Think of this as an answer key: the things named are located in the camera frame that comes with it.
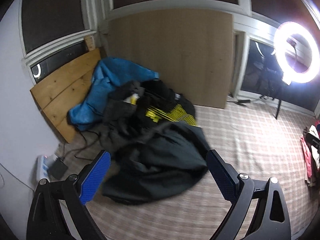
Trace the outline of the dark green garment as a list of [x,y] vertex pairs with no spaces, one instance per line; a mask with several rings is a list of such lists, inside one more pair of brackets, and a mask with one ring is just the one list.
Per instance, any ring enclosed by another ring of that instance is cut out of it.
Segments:
[[202,128],[165,122],[114,152],[119,170],[103,183],[102,194],[125,205],[181,194],[207,173],[209,149]]

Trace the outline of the pile of colourful clothes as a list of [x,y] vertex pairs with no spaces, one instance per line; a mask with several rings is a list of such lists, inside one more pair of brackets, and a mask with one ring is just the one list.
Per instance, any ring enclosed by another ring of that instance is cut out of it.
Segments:
[[304,128],[300,143],[305,161],[305,182],[308,187],[319,187],[319,121]]

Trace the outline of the black power adapter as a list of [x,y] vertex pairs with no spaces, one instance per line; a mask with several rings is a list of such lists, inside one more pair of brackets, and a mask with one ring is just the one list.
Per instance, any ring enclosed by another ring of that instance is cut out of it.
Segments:
[[60,158],[58,158],[49,167],[48,172],[53,178],[61,180],[67,170],[68,166]]

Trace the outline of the white power strip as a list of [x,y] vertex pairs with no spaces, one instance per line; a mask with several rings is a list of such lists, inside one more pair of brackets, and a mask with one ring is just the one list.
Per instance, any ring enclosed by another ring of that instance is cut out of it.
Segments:
[[39,155],[37,158],[37,166],[36,166],[36,180],[39,182],[41,179],[47,179],[50,181],[49,178],[49,168],[55,163],[58,159],[58,156],[53,154],[50,156],[46,155]]

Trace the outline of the dark grey garment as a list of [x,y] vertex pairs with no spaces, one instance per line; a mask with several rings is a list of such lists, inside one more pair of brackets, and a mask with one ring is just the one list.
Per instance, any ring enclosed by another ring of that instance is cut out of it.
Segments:
[[101,134],[100,144],[110,153],[130,142],[127,120],[133,116],[137,106],[130,102],[133,95],[142,96],[144,88],[140,82],[133,80],[117,87],[107,97],[107,105],[98,131]]

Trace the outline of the wooden plank board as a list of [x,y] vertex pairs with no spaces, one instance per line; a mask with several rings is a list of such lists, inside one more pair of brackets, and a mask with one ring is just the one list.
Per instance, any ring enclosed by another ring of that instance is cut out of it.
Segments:
[[67,143],[72,142],[77,133],[68,121],[68,111],[85,99],[100,59],[98,48],[89,51],[52,72],[30,90],[48,125]]

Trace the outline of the black yellow striped garment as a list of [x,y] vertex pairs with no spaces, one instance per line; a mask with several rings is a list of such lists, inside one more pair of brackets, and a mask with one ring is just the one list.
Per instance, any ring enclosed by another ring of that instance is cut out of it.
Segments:
[[137,100],[137,112],[152,125],[165,121],[185,121],[196,126],[194,105],[182,94],[177,94],[161,80],[144,81],[143,95]]

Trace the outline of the black light tripod stand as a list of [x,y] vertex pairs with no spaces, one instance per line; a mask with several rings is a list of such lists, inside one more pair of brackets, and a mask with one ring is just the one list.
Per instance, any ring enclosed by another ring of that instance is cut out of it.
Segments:
[[284,90],[285,83],[282,81],[283,79],[283,71],[278,66],[276,62],[276,58],[274,55],[265,55],[263,57],[263,66],[262,70],[259,74],[258,79],[258,89],[260,89],[263,81],[266,82],[266,88],[264,89],[261,98],[263,96],[271,97],[271,100],[274,101],[278,99],[278,106],[275,114],[275,119],[278,119],[280,113],[280,107],[282,103],[282,93]]

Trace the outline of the blue plastic bag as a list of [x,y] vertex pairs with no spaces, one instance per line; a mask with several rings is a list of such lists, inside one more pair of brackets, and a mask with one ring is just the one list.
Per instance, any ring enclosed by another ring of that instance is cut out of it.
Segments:
[[150,81],[159,74],[118,57],[100,60],[91,78],[91,87],[83,102],[68,111],[70,123],[79,131],[90,129],[103,119],[108,95],[129,81]]

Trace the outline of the brown cardboard sheet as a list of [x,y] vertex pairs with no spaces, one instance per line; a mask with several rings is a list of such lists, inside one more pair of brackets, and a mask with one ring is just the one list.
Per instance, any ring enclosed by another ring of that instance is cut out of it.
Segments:
[[111,20],[107,54],[159,73],[195,105],[224,109],[233,71],[233,16],[164,9]]

